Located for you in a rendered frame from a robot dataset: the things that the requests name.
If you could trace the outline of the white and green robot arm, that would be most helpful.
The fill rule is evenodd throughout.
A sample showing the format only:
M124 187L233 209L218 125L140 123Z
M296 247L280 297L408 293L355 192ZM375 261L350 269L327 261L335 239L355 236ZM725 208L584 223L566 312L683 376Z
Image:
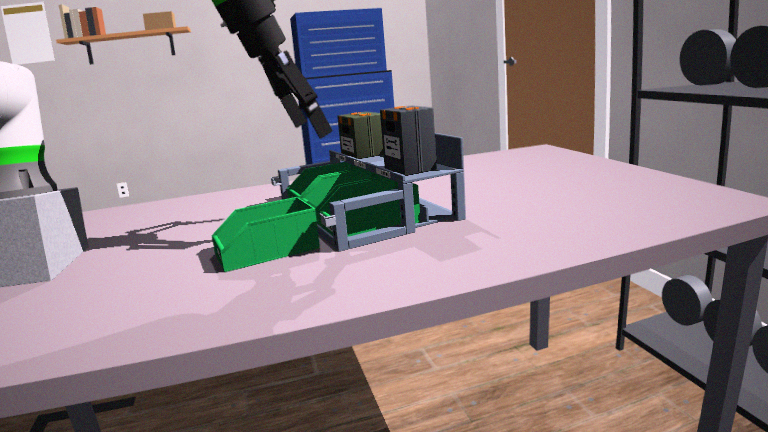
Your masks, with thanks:
M274 1L212 0L230 34L269 18ZM57 191L44 151L35 78L25 67L0 62L0 199Z

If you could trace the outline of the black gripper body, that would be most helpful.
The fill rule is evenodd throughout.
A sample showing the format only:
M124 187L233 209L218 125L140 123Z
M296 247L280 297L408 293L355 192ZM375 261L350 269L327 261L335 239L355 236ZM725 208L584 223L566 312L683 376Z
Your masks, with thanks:
M282 53L279 45L286 38L274 15L270 15L264 21L238 33L237 36L250 58L262 56L264 62L271 62L276 70L282 74L274 56Z

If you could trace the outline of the grey metal shelf rack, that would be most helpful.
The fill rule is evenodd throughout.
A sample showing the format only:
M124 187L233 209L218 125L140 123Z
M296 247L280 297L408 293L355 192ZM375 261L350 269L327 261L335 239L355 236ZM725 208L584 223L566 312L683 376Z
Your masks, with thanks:
M330 202L331 216L325 217L320 213L322 224L326 227L332 226L333 236L317 224L318 234L340 252L414 233L417 227L448 219L466 219L463 138L435 133L435 144L437 170L433 171L405 176L385 169L384 155L356 159L329 150L330 161L279 169L278 176L271 177L271 183L273 186L280 185L282 200L288 199L289 176L301 174L307 168L340 163L340 160L398 182L397 189ZM421 221L415 223L412 182L445 175L450 175L451 179L452 211L419 197ZM399 200L400 204L401 224L348 237L346 211L396 200Z

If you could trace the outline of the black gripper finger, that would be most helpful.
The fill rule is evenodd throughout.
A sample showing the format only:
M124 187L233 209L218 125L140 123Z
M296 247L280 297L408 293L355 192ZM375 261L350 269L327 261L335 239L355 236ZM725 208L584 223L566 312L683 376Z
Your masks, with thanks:
M275 56L274 59L283 73L280 74L271 62L267 64L268 69L273 72L281 82L285 82L288 88L299 100L299 108L303 108L305 111L318 137L322 139L331 133L333 130L329 125L324 113L322 112L317 100L315 100L318 98L317 94L314 92L303 74L293 62L289 52L286 50Z
M299 105L296 102L292 94L292 91L288 88L285 82L280 82L279 79L276 78L276 76L268 69L266 65L268 62L265 63L261 56L258 57L258 60L260 61L266 73L266 76L270 82L270 85L274 91L275 96L278 96L278 98L281 100L282 105L284 106L286 112L288 113L295 127L298 128L299 126L306 123L307 120L303 112L299 108Z

